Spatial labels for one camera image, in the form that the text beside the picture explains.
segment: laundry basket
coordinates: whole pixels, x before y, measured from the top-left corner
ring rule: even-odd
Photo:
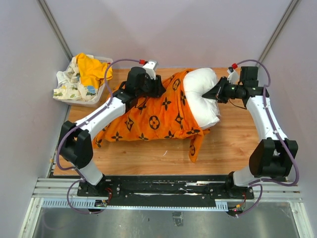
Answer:
[[[106,58],[106,57],[99,57],[99,56],[93,56],[93,55],[87,55],[87,56],[90,57],[90,58],[97,59],[97,60],[99,60],[102,63],[112,63],[113,62],[112,59]],[[106,84],[103,84],[99,88],[97,96],[91,101],[59,100],[59,99],[56,99],[56,98],[55,99],[58,100],[58,101],[61,101],[61,102],[65,102],[65,103],[67,103],[69,105],[97,108],[99,106],[99,102],[100,102],[100,99],[101,99],[101,96],[102,96],[102,94],[104,92],[105,87],[106,87]]]

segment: wooden table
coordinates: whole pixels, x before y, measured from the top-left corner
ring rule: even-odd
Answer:
[[[184,68],[157,70],[166,79]],[[226,68],[214,68],[218,78],[227,76]],[[125,81],[129,69],[115,69],[110,86]],[[106,100],[104,93],[102,103]],[[241,100],[232,100],[243,106]],[[206,175],[227,174],[248,164],[249,157],[258,144],[258,134],[247,110],[232,104],[219,104],[220,122],[206,135],[196,163],[188,158],[189,140],[153,140],[133,142],[104,142],[94,149],[94,161],[105,175]],[[91,113],[93,108],[75,107],[69,120],[76,121]],[[61,157],[61,165],[70,164]],[[61,171],[56,167],[54,175],[74,175],[74,171]]]

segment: pillow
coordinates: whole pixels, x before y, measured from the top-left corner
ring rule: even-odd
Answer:
[[[219,122],[219,108],[215,99],[203,98],[218,82],[211,68],[200,68],[189,72],[184,78],[184,91],[189,108],[201,129]]]

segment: white wall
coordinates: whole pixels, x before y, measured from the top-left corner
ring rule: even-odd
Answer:
[[[16,238],[48,169],[66,106],[52,99],[67,59],[35,0],[0,7],[0,237]]]
[[[297,140],[300,187],[317,235],[317,2],[301,1],[264,64],[272,85],[271,103],[279,124]]]
[[[224,67],[260,56],[290,0],[47,2],[73,54]]]

